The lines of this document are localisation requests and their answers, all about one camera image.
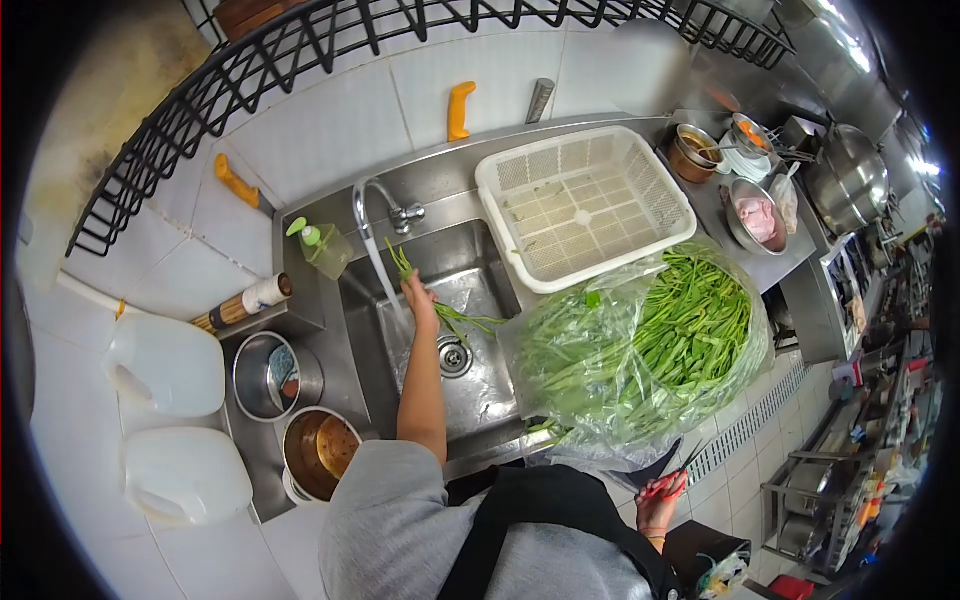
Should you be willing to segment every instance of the soap dispenser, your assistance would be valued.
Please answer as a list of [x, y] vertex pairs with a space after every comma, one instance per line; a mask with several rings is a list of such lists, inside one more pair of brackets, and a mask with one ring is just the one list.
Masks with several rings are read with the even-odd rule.
[[300, 249], [306, 261], [336, 281], [353, 258], [353, 246], [335, 225], [307, 225], [299, 217], [287, 229], [287, 237], [300, 234]]

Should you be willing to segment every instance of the black apron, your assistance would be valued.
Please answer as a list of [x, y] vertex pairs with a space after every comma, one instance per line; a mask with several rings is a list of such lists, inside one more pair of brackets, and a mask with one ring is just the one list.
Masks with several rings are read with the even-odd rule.
[[596, 477], [564, 466], [488, 469], [492, 487], [477, 509], [439, 600], [487, 595], [507, 529], [515, 523], [552, 523], [616, 544], [647, 580], [657, 600], [677, 600], [680, 582], [666, 559], [620, 518]]

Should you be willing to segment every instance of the hand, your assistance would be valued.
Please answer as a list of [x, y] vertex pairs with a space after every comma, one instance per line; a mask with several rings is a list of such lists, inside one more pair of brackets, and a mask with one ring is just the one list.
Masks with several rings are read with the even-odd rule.
[[433, 290], [423, 287], [423, 283], [420, 281], [420, 269], [414, 269], [414, 272], [406, 281], [401, 281], [400, 289], [403, 290], [403, 297], [407, 299], [410, 312], [414, 314], [417, 332], [436, 338], [440, 332], [440, 319], [437, 317], [437, 311], [433, 308], [433, 303], [437, 300], [437, 294]]
[[652, 494], [653, 481], [648, 483], [634, 498], [636, 503], [636, 529], [647, 538], [665, 536], [670, 518], [677, 510], [677, 493], [686, 483], [686, 471], [667, 475], [672, 478], [663, 490]]

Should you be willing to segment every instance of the gray shirt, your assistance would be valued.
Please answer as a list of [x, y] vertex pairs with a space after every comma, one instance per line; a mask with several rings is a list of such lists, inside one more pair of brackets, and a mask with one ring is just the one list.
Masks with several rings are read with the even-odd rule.
[[[420, 444], [360, 444], [327, 513], [320, 554], [327, 594], [436, 598], [482, 499], [447, 506], [440, 464]], [[562, 525], [519, 523], [507, 532], [487, 598], [652, 595], [614, 544]]]

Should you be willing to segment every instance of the faucet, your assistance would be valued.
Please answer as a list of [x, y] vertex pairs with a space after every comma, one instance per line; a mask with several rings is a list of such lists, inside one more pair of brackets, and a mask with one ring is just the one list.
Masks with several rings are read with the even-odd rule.
[[368, 187], [379, 190], [380, 195], [390, 205], [390, 222], [394, 224], [394, 231], [398, 235], [410, 233], [410, 226], [423, 219], [426, 214], [426, 208], [420, 203], [400, 208], [394, 197], [387, 191], [383, 181], [376, 177], [364, 177], [353, 185], [353, 218], [356, 219], [357, 230], [360, 231], [360, 237], [364, 240], [373, 237], [373, 227], [367, 217], [367, 199], [365, 198]]

